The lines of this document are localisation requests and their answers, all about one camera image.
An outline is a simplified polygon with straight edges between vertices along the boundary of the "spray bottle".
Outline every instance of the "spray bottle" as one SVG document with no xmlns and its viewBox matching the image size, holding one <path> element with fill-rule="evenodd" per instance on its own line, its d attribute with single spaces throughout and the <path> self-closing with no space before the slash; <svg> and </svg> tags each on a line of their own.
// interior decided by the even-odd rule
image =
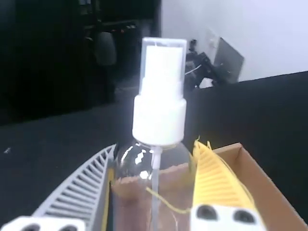
<svg viewBox="0 0 308 231">
<path fill-rule="evenodd" d="M 140 91 L 132 135 L 116 159 L 114 227 L 121 230 L 188 230 L 189 216 L 175 214 L 146 188 L 178 208 L 192 204 L 193 178 L 184 136 L 186 41 L 144 38 Z"/>
</svg>

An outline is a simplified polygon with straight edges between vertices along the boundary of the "white plastic part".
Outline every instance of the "white plastic part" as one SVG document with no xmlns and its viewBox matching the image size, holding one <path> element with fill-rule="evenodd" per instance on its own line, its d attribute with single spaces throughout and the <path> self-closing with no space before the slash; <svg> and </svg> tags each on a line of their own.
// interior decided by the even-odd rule
<svg viewBox="0 0 308 231">
<path fill-rule="evenodd" d="M 85 231 L 80 219 L 18 217 L 5 224 L 1 231 Z"/>
<path fill-rule="evenodd" d="M 198 209 L 202 205 L 195 206 L 191 210 L 190 230 L 191 231 L 266 231 L 260 215 L 250 209 L 227 207 L 221 205 L 211 205 L 215 210 L 217 219 L 204 219 L 197 215 Z M 234 215 L 237 211 L 243 210 L 251 214 L 254 218 L 253 223 L 236 221 Z"/>
<path fill-rule="evenodd" d="M 152 161 L 151 161 L 152 168 L 159 170 L 160 159 L 162 156 L 163 149 L 160 146 L 155 146 L 151 148 L 150 152 L 152 152 Z"/>
<path fill-rule="evenodd" d="M 186 45 L 181 39 L 142 40 L 140 89 L 134 101 L 132 130 L 140 142 L 169 146 L 184 137 Z"/>
<path fill-rule="evenodd" d="M 87 231 L 101 230 L 107 170 L 113 164 L 116 145 L 106 147 L 66 178 L 33 213 L 33 217 L 78 218 Z"/>
</svg>

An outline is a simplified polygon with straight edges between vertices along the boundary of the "black surface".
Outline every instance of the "black surface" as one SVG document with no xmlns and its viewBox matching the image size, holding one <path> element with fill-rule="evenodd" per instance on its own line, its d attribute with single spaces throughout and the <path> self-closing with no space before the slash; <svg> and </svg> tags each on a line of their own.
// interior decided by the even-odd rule
<svg viewBox="0 0 308 231">
<path fill-rule="evenodd" d="M 307 88 L 308 73 L 301 73 L 195 90 L 184 144 L 191 149 L 198 135 L 213 148 L 241 142 L 308 222 Z M 2 127 L 0 223 L 31 215 L 93 154 L 128 142 L 132 107 L 128 101 Z"/>
</svg>

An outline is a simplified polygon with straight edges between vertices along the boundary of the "brown cardboard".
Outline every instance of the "brown cardboard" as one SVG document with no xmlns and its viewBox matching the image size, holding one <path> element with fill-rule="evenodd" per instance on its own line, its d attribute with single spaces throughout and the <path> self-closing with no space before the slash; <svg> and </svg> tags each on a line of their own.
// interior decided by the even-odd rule
<svg viewBox="0 0 308 231">
<path fill-rule="evenodd" d="M 252 194 L 268 231 L 307 231 L 308 226 L 241 144 L 214 150 Z"/>
</svg>

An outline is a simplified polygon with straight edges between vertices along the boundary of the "white spray nozzle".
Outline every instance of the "white spray nozzle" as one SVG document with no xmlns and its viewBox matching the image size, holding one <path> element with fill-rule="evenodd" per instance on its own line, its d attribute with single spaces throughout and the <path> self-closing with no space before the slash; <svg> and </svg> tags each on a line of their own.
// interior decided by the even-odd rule
<svg viewBox="0 0 308 231">
<path fill-rule="evenodd" d="M 139 95 L 161 100 L 183 96 L 186 41 L 144 38 Z"/>
<path fill-rule="evenodd" d="M 186 45 L 182 39 L 142 40 L 140 88 L 134 101 L 132 133 L 149 146 L 169 146 L 183 139 Z"/>
</svg>

